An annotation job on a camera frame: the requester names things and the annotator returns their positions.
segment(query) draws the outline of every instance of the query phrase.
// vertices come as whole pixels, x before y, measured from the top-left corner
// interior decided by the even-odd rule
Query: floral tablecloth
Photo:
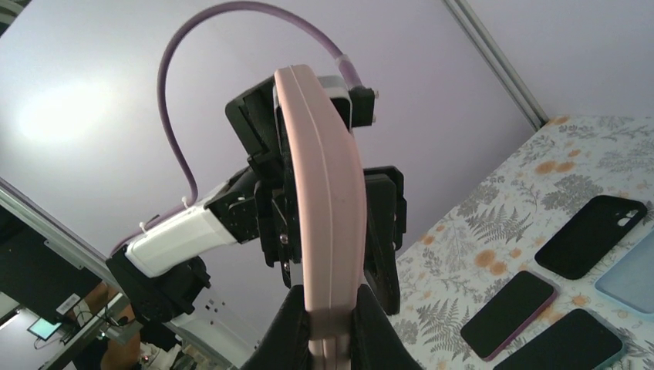
[[[647,217],[584,278],[568,281],[534,261],[538,249],[599,194],[641,200]],[[574,308],[618,330],[627,356],[614,368],[654,370],[654,322],[597,294],[593,283],[654,227],[654,119],[563,116],[538,131],[397,260],[401,311],[390,318],[427,369],[492,368]],[[461,326],[518,271],[556,282],[559,296],[492,362]]]

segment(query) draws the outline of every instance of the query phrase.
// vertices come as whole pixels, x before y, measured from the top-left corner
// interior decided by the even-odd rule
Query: white wall
[[[650,0],[468,0],[550,115],[654,115]]]
[[[187,189],[160,128],[155,78],[168,39],[214,2],[35,0],[0,39],[0,177],[108,254]],[[366,166],[406,176],[411,245],[531,134],[434,0],[277,0],[330,35],[380,90],[357,133]],[[170,113],[201,193],[246,166],[224,104],[278,67],[334,73],[308,36],[265,15],[226,15],[180,47]],[[286,289],[258,243],[204,256],[219,294],[260,332]]]
[[[27,331],[39,317],[27,310],[21,310],[12,322],[0,330],[0,368],[5,370],[36,370],[51,359],[61,348],[60,343],[34,349],[36,337]],[[59,334],[54,334],[50,341]],[[75,370],[68,364],[65,370]]]

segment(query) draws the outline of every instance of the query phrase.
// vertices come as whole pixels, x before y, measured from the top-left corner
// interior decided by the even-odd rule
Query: person
[[[89,306],[89,311],[97,315],[117,293],[118,290],[115,288],[100,283],[84,297],[84,301]],[[69,311],[67,316],[77,322],[77,317],[72,311]],[[117,317],[122,322],[131,322],[135,318],[134,311],[129,304]],[[148,323],[125,345],[108,338],[94,339],[72,360],[72,363],[77,370],[138,369],[140,368],[141,342],[156,345],[166,352],[179,343],[175,334],[162,324]]]

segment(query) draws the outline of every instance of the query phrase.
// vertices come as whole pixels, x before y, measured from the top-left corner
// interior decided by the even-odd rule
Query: orange flower print
[[[493,275],[502,275],[507,272],[507,264],[501,261],[497,261],[490,266],[490,273]]]
[[[591,301],[591,298],[589,298],[589,297],[587,297],[587,296],[585,296],[585,295],[581,295],[581,294],[579,294],[579,295],[575,295],[575,296],[572,297],[572,299],[570,300],[570,302],[571,302],[572,304],[574,304],[575,306],[577,306],[577,307],[584,307],[584,306],[586,306],[588,303],[590,303],[590,301]]]
[[[556,172],[564,173],[575,168],[575,162],[565,162],[556,166]]]
[[[547,239],[541,235],[540,237],[537,237],[536,240],[534,240],[534,244],[536,244],[536,247],[540,247],[541,245],[545,244],[546,240]]]
[[[539,164],[536,167],[536,173],[539,175],[546,175],[550,173],[554,168],[556,167],[556,161],[555,160],[549,160],[547,162],[543,162]]]
[[[509,255],[512,256],[513,258],[518,258],[522,254],[522,250],[520,248],[514,248],[511,252],[509,252]]]
[[[474,258],[474,264],[479,267],[489,266],[493,261],[495,261],[495,252],[490,249],[479,252],[479,254]]]
[[[563,116],[563,117],[558,117],[557,119],[552,121],[553,125],[562,125],[570,120],[570,117],[568,116]]]
[[[556,321],[561,320],[564,315],[561,312],[555,312],[548,317],[550,325],[553,325]]]
[[[554,314],[554,308],[549,305],[546,309],[544,309],[541,314],[536,318],[537,320],[545,320],[549,319],[550,316]]]

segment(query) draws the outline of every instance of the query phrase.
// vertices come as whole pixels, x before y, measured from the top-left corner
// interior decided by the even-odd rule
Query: phone screen
[[[61,323],[50,324],[47,320],[40,318],[34,324],[32,324],[27,331],[41,338],[43,341],[47,341],[53,334],[56,333],[57,329],[61,326]]]
[[[564,278],[582,278],[646,214],[645,205],[636,200],[595,197],[536,253],[535,260]]]
[[[555,298],[553,286],[521,271],[461,328],[461,337],[490,361]]]
[[[618,336],[578,308],[507,357],[495,369],[592,369],[616,361],[623,347]]]

